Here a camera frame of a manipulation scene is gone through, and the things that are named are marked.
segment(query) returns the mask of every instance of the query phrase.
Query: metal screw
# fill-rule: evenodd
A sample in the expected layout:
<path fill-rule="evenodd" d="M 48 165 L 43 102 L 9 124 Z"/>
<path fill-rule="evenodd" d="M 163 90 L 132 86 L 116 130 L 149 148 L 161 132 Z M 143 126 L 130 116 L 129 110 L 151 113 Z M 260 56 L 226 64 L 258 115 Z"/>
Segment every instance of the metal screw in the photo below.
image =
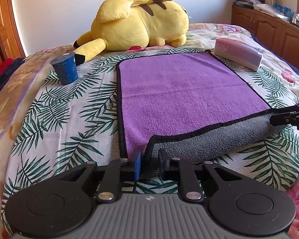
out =
<path fill-rule="evenodd" d="M 191 191 L 186 193 L 186 198 L 191 200 L 198 200 L 202 198 L 202 194 L 197 191 Z"/>
<path fill-rule="evenodd" d="M 101 199 L 101 200 L 111 200 L 111 199 L 114 198 L 114 194 L 111 193 L 111 192 L 101 192 L 98 195 L 98 198 Z"/>

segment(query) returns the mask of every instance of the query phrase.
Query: blue cup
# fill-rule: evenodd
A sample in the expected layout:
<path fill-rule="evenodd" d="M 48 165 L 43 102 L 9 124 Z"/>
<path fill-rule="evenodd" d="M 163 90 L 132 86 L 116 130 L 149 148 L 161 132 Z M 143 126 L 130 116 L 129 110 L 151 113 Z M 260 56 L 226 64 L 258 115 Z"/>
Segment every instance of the blue cup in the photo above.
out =
<path fill-rule="evenodd" d="M 63 85 L 73 83 L 78 78 L 74 54 L 74 52 L 65 53 L 50 62 Z"/>

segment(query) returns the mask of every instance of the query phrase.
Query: gray ribbed panel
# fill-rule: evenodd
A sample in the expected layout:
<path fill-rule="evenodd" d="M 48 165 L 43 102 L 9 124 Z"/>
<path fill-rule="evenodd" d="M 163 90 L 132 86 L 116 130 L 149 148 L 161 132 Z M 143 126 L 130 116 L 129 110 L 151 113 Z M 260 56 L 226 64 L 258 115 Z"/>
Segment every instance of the gray ribbed panel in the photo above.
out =
<path fill-rule="evenodd" d="M 120 201 L 100 205 L 91 219 L 59 239 L 243 239 L 215 224 L 203 206 L 177 194 L 124 194 Z M 290 239 L 286 234 L 258 239 Z M 26 239 L 14 235 L 12 239 Z"/>

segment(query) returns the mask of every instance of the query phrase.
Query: yellow plush toy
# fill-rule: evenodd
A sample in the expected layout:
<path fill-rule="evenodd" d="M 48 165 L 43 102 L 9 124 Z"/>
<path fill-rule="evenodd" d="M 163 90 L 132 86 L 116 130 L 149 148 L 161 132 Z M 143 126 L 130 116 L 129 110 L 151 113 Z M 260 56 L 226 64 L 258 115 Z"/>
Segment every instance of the yellow plush toy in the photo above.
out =
<path fill-rule="evenodd" d="M 182 46 L 188 24 L 185 9 L 172 0 L 106 0 L 91 31 L 74 43 L 77 65 L 105 49 L 125 51 L 135 46 L 163 46 L 165 42 Z"/>

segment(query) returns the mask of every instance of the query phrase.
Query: pink tissue box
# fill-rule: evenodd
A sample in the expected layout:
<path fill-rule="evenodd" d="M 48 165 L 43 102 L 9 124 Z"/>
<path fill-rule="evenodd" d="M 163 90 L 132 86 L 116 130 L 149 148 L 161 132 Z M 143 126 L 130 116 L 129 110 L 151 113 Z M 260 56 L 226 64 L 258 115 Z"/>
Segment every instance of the pink tissue box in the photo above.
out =
<path fill-rule="evenodd" d="M 263 53 L 257 48 L 229 38 L 216 39 L 215 55 L 229 59 L 244 67 L 258 71 Z"/>

